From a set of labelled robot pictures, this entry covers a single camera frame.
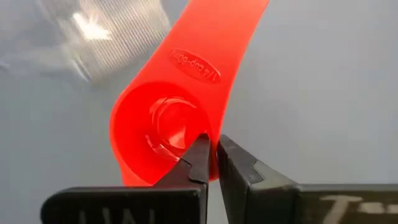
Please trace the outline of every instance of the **red plastic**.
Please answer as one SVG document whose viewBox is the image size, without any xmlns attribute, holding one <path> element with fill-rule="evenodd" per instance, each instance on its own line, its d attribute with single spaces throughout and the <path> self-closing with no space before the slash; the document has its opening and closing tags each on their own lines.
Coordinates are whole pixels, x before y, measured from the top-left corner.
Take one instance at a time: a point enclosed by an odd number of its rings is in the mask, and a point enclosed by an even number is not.
<svg viewBox="0 0 398 224">
<path fill-rule="evenodd" d="M 154 185 L 200 133 L 216 145 L 240 61 L 268 0 L 190 0 L 121 93 L 110 138 L 127 186 Z"/>
</svg>

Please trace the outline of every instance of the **transparent plastic sheet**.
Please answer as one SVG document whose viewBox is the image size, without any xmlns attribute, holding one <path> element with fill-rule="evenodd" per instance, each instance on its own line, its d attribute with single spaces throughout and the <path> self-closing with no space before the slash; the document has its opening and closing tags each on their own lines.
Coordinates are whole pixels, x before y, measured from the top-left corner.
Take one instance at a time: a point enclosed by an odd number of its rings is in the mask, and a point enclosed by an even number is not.
<svg viewBox="0 0 398 224">
<path fill-rule="evenodd" d="M 133 64 L 170 29 L 160 0 L 40 0 L 34 12 L 26 15 L 25 29 L 9 21 L 0 34 L 0 70 L 15 75 L 69 70 L 97 82 Z"/>
</svg>

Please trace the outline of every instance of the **gray surface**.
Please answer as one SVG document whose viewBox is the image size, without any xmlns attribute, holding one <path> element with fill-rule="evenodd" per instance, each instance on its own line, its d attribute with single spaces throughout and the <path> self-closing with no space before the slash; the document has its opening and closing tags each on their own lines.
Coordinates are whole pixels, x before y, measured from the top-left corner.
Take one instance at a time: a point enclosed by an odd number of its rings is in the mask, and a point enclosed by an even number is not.
<svg viewBox="0 0 398 224">
<path fill-rule="evenodd" d="M 168 4 L 175 20 L 181 1 Z M 0 0 L 0 50 L 12 32 L 44 35 L 23 28 L 30 5 Z M 398 182 L 397 11 L 395 0 L 272 1 L 223 132 L 298 182 Z M 39 223 L 40 204 L 59 189 L 121 183 L 108 117 L 143 63 L 95 87 L 66 71 L 0 72 L 0 223 Z M 208 223 L 226 223 L 217 183 L 209 203 Z"/>
</svg>

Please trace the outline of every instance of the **gray background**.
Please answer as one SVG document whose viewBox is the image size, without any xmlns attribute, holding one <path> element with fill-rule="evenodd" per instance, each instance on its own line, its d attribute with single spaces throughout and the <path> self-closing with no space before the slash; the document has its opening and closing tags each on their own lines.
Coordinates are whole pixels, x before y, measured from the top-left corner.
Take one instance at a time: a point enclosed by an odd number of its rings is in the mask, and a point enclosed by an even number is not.
<svg viewBox="0 0 398 224">
<path fill-rule="evenodd" d="M 164 4 L 175 21 L 184 2 Z M 0 0 L 1 51 L 53 41 L 33 5 Z M 397 11 L 395 0 L 271 1 L 223 132 L 300 183 L 398 182 Z M 99 86 L 66 70 L 0 71 L 0 223 L 39 223 L 60 189 L 121 184 L 109 112 L 148 58 Z M 217 182 L 208 211 L 208 223 L 226 223 Z"/>
</svg>

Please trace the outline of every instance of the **red measuring cup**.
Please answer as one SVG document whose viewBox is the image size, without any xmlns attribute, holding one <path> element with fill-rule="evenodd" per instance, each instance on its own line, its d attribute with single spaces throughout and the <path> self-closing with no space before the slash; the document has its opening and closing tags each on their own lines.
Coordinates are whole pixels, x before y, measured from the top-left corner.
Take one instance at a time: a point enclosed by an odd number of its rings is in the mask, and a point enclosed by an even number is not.
<svg viewBox="0 0 398 224">
<path fill-rule="evenodd" d="M 240 61 L 268 0 L 190 0 L 121 93 L 110 140 L 127 186 L 154 185 L 200 133 L 216 146 Z"/>
</svg>

